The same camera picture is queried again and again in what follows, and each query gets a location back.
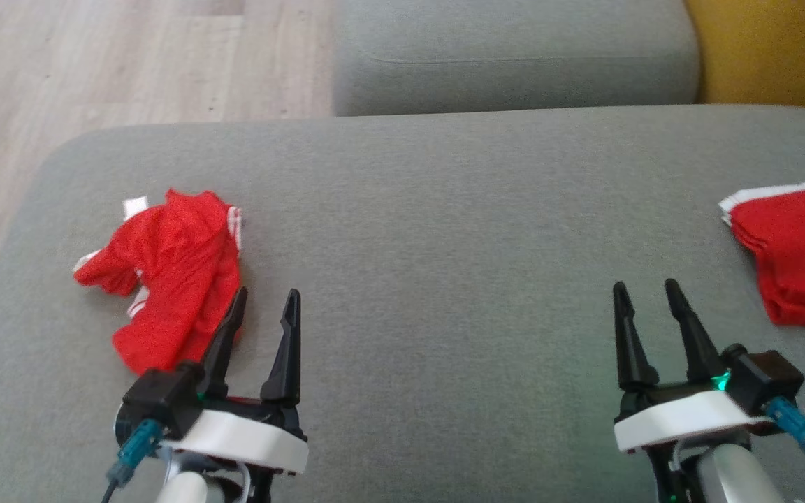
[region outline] gray cushion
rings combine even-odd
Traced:
[[[341,0],[338,115],[691,103],[681,0]]]
[[[306,474],[275,501],[649,501],[617,452],[611,287],[630,287],[664,380],[684,377],[662,283],[720,348],[782,351],[716,203],[805,180],[805,109],[673,106],[115,129],[48,159],[0,252],[0,502],[94,501],[133,376],[129,300],[73,283],[121,200],[212,189],[243,208],[252,287],[231,391],[268,375],[303,293]],[[805,387],[801,394],[805,406]],[[789,500],[805,459],[756,441]],[[143,463],[115,501],[152,501]]]

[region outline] floor plank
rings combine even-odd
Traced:
[[[64,141],[327,117],[330,0],[0,0],[0,239]]]

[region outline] red cloth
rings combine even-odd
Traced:
[[[735,238],[757,258],[769,318],[805,325],[805,191],[738,204],[731,216]]]
[[[230,206],[213,192],[166,192],[166,204],[124,222],[111,242],[73,277],[127,296],[141,280],[144,309],[114,334],[114,347],[137,374],[200,360],[240,286]],[[137,277],[136,270],[141,271]]]

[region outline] green light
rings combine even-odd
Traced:
[[[732,373],[726,370],[725,374],[721,376],[716,376],[715,378],[712,378],[710,380],[712,380],[714,388],[718,389],[719,391],[725,391],[725,384],[729,381],[729,378],[731,376]]]

